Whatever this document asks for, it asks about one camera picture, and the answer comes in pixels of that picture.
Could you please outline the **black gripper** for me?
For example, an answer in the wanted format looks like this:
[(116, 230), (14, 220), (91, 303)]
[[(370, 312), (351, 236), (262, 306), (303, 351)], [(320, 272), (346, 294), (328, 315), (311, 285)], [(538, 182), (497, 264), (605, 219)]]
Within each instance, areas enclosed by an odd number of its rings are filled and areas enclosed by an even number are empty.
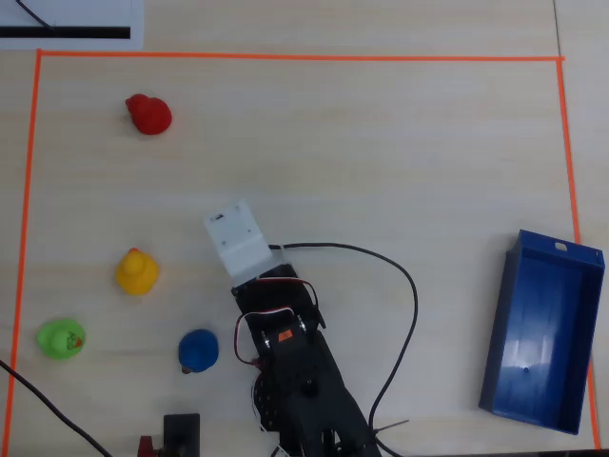
[(235, 326), (236, 331), (249, 317), (281, 317), (286, 314), (300, 315), (306, 323), (326, 328), (316, 289), (299, 277), (290, 264), (279, 265), (247, 280), (233, 287), (231, 293), (242, 313)]

